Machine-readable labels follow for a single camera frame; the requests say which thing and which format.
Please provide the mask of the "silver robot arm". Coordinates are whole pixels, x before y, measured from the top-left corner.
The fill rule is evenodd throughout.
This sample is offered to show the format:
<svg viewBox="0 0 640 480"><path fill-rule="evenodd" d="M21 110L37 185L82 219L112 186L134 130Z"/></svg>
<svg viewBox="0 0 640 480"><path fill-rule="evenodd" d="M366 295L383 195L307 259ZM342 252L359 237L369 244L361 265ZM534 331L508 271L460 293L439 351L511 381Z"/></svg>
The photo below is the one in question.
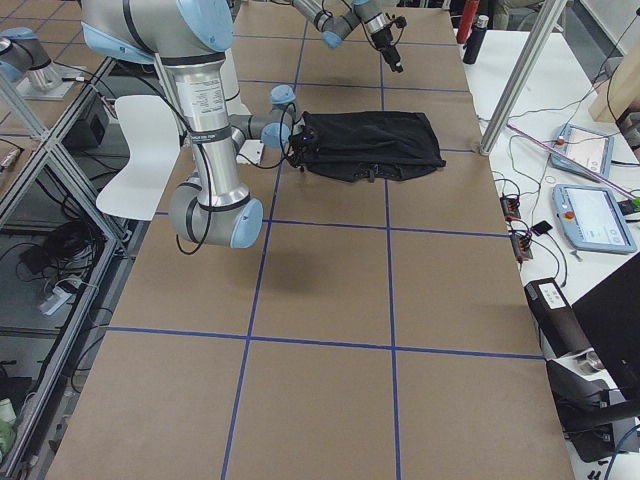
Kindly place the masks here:
<svg viewBox="0 0 640 480"><path fill-rule="evenodd" d="M236 157L248 138L285 149L300 118L293 90L275 87L265 116L228 113L221 69L233 20L224 1L85 1L82 13L91 49L138 64L159 58L171 75L196 163L171 198L177 236L197 245L252 246L263 205L241 181Z"/></svg>
<svg viewBox="0 0 640 480"><path fill-rule="evenodd" d="M292 1L291 5L313 24L329 48L336 49L362 27L367 41L382 55L391 71L404 71L396 45L407 26L406 18L385 13L379 1L344 2L346 9L339 14L329 10L324 1Z"/></svg>

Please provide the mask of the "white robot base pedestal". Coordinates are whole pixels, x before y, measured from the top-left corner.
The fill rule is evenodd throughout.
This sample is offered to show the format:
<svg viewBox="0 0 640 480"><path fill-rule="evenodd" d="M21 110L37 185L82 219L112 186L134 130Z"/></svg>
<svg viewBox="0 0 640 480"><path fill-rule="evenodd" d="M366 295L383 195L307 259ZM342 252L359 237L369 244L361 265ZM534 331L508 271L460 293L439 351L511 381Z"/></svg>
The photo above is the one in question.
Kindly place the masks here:
<svg viewBox="0 0 640 480"><path fill-rule="evenodd" d="M240 120L248 120L252 113L243 102L232 49L227 49L225 55L226 59L221 67L221 78L227 112L232 121L233 139L238 148L236 159L239 164L260 166L264 145L260 136L251 135L248 125L242 126L239 123Z"/></svg>

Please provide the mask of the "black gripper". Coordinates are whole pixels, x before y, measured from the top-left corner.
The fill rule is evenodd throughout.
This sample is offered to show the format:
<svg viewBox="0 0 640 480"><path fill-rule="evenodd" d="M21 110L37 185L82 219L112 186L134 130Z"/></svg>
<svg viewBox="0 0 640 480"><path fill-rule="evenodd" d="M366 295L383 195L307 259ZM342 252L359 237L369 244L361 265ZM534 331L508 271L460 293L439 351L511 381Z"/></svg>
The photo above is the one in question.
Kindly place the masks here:
<svg viewBox="0 0 640 480"><path fill-rule="evenodd" d="M308 161L317 156L318 133L311 127L303 127L299 133L290 137L289 146L289 164L294 168L303 168Z"/></svg>
<svg viewBox="0 0 640 480"><path fill-rule="evenodd" d="M385 27L372 34L375 48L382 54L391 72L402 73L404 67L400 61L400 55L393 44L393 36L389 28Z"/></svg>

